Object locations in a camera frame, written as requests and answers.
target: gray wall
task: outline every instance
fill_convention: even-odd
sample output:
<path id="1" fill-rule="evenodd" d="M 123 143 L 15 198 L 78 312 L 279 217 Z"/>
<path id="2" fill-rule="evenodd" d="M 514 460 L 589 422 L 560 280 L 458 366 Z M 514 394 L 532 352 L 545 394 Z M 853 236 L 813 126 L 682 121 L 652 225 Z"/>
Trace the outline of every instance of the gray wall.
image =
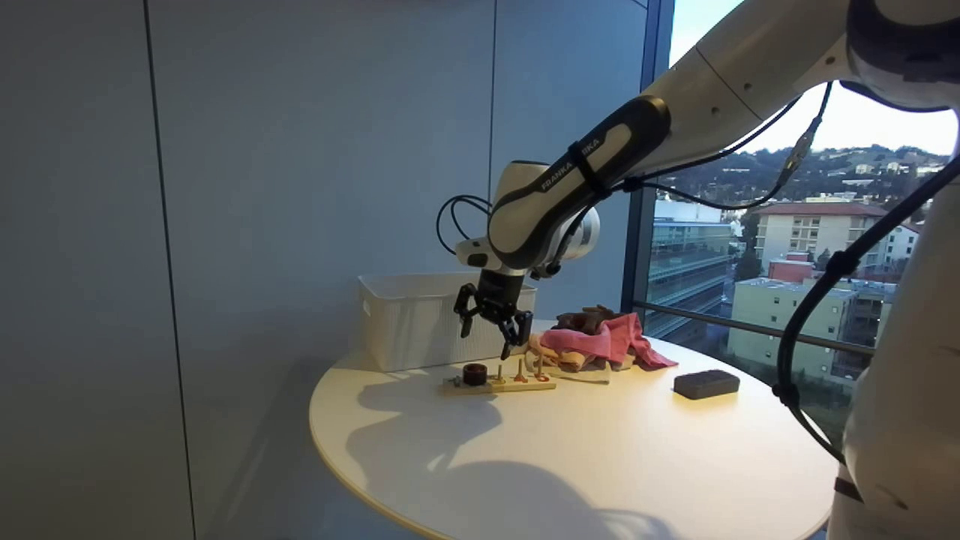
<path id="1" fill-rule="evenodd" d="M 458 270 L 431 236 L 437 205 L 490 193 L 514 156 L 554 159 L 623 102 L 641 8 L 147 7 L 162 169 L 142 2 L 0 7 L 0 469 L 19 479 L 0 522 L 190 537 L 190 457 L 199 537 L 404 537 L 307 431 L 311 385 L 358 341 L 353 277 Z M 605 201 L 600 250 L 540 289 L 544 317 L 619 305 L 623 223 L 627 201 Z"/>
<path id="2" fill-rule="evenodd" d="M 0 7 L 0 537 L 185 537 L 139 2 Z"/>

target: robotic arm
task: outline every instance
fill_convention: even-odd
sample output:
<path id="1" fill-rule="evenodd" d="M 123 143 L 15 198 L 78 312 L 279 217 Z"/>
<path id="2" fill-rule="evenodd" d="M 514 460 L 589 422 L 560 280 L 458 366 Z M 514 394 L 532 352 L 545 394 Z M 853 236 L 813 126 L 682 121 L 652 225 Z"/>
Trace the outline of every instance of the robotic arm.
<path id="1" fill-rule="evenodd" d="M 623 177 L 646 179 L 734 143 L 821 82 L 892 109 L 954 109 L 960 116 L 956 37 L 960 0 L 743 0 L 557 163 L 508 166 L 487 240 L 458 250 L 465 264 L 479 268 L 479 282 L 465 286 L 456 302 L 463 331 L 482 316 L 502 328 L 505 354 L 524 344 L 532 312 L 517 308 L 523 280 L 551 277 L 560 257 L 589 252 L 597 201 L 623 190 Z M 937 210 L 858 388 L 846 431 L 849 469 L 841 477 L 858 487 L 860 502 L 838 494 L 832 537 L 960 532 L 960 338 L 952 323 L 912 331 L 926 312 L 956 322 L 952 305 L 960 290 L 941 296 L 933 286 L 960 277 L 952 240 L 960 190 Z"/>
<path id="2" fill-rule="evenodd" d="M 960 82 L 960 7 L 954 0 L 743 0 L 667 74 L 600 121 L 549 169 L 508 166 L 487 240 L 458 257 L 479 268 L 456 302 L 463 331 L 482 316 L 508 344 L 528 338 L 517 308 L 524 277 L 557 272 L 574 236 L 597 235 L 591 206 L 623 190 L 710 156 L 758 128 L 773 111 L 821 82 L 843 82 L 896 109 L 948 109 Z"/>

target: black sponge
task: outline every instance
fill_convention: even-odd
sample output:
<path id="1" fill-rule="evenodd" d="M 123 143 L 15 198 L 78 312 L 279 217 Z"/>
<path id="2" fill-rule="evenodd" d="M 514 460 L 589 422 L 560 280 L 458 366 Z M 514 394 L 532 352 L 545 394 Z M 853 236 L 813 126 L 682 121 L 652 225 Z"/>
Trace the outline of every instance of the black sponge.
<path id="1" fill-rule="evenodd" d="M 688 373 L 672 382 L 672 390 L 688 400 L 709 400 L 719 394 L 734 394 L 741 388 L 741 379 L 724 373 L 724 368 L 706 368 L 706 373 Z"/>

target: city buildings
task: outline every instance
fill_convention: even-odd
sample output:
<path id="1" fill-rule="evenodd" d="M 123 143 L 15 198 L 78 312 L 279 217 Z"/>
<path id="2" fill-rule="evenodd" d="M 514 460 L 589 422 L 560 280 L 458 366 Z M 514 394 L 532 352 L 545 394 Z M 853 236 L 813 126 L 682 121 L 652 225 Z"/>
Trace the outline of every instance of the city buildings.
<path id="1" fill-rule="evenodd" d="M 734 286 L 733 317 L 743 323 L 783 331 L 793 312 L 802 305 L 813 277 L 802 282 L 783 280 L 743 280 Z M 896 286 L 849 280 L 828 290 L 828 296 L 811 312 L 804 337 L 872 347 Z M 737 362 L 778 366 L 779 337 L 761 337 L 746 331 L 730 331 L 726 354 Z M 825 344 L 794 344 L 793 366 L 808 379 L 849 382 L 865 373 L 870 358 L 854 352 L 834 352 Z"/>
<path id="2" fill-rule="evenodd" d="M 730 316 L 733 228 L 719 210 L 656 201 L 648 301 L 670 308 Z M 646 316 L 646 332 L 709 347 L 717 331 L 667 312 Z"/>
<path id="3" fill-rule="evenodd" d="M 858 240 L 875 219 L 885 217 L 882 206 L 858 201 L 779 201 L 756 210 L 758 231 L 756 250 L 761 268 L 783 256 L 808 256 L 811 261 L 846 250 Z M 879 264 L 882 256 L 872 250 L 865 256 L 865 268 Z"/>

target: pink cloth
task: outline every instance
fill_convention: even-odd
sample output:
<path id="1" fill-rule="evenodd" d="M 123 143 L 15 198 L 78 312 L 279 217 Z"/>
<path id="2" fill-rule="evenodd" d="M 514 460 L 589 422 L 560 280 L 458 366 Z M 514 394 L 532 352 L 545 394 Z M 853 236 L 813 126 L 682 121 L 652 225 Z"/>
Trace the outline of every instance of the pink cloth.
<path id="1" fill-rule="evenodd" d="M 560 328 L 545 331 L 540 337 L 540 344 L 554 352 L 579 352 L 579 354 L 604 358 L 612 362 L 623 362 L 627 354 L 634 352 L 641 368 L 674 366 L 674 361 L 656 354 L 653 344 L 641 337 L 636 312 L 605 317 L 597 337 L 579 332 L 579 331 L 560 331 Z"/>

